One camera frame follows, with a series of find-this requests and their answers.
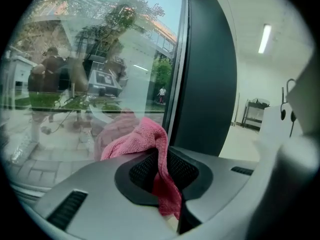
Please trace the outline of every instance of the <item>ceiling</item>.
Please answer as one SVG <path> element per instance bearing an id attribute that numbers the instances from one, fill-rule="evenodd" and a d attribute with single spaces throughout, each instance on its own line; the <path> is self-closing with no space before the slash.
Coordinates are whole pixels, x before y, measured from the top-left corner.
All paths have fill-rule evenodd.
<path id="1" fill-rule="evenodd" d="M 288 0 L 218 1 L 228 20 L 238 60 L 303 69 L 314 44 L 300 14 Z M 272 30 L 264 54 L 259 54 L 264 24 L 270 24 Z"/>

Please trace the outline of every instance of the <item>ceiling light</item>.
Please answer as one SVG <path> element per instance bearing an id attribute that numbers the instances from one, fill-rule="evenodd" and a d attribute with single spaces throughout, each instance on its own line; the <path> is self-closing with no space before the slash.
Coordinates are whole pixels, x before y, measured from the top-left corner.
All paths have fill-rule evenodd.
<path id="1" fill-rule="evenodd" d="M 133 65 L 133 66 L 135 66 L 135 67 L 137 67 L 137 68 L 139 68 L 139 69 L 145 70 L 145 71 L 149 71 L 148 69 L 146 69 L 146 68 L 144 68 L 144 67 L 142 67 L 142 66 L 138 66 L 138 65 Z"/>
<path id="2" fill-rule="evenodd" d="M 271 25 L 265 24 L 264 29 L 263 29 L 263 35 L 262 35 L 260 48 L 258 51 L 260 54 L 263 54 L 265 52 L 270 33 L 271 33 Z"/>

